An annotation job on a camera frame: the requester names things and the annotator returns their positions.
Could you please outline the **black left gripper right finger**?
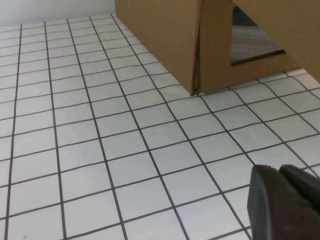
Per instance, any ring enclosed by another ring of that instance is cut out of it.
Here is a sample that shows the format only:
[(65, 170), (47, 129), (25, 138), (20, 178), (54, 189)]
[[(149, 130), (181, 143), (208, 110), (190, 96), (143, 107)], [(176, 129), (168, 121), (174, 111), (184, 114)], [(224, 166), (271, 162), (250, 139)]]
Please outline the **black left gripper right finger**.
[(279, 172), (313, 208), (320, 212), (320, 179), (294, 166), (285, 164)]

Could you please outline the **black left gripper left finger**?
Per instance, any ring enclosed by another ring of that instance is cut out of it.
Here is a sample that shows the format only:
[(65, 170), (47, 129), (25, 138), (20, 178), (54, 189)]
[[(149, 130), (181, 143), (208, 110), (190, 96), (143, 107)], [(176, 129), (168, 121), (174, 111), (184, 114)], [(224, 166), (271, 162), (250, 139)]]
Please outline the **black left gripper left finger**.
[(320, 238), (320, 213), (271, 166), (252, 168), (247, 212), (254, 240)]

